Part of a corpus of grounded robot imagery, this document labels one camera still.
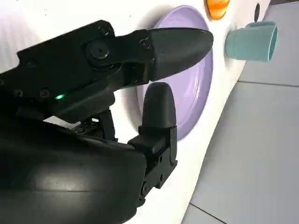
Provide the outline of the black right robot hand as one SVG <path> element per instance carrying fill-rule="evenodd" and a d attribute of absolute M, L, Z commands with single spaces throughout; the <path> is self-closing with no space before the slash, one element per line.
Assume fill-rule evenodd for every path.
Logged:
<path fill-rule="evenodd" d="M 163 78 L 200 62 L 198 28 L 116 36 L 96 21 L 18 52 L 0 76 L 0 221 L 122 224 L 177 166 L 177 121 Z M 119 143 L 114 92 L 147 84 L 138 135 Z"/>

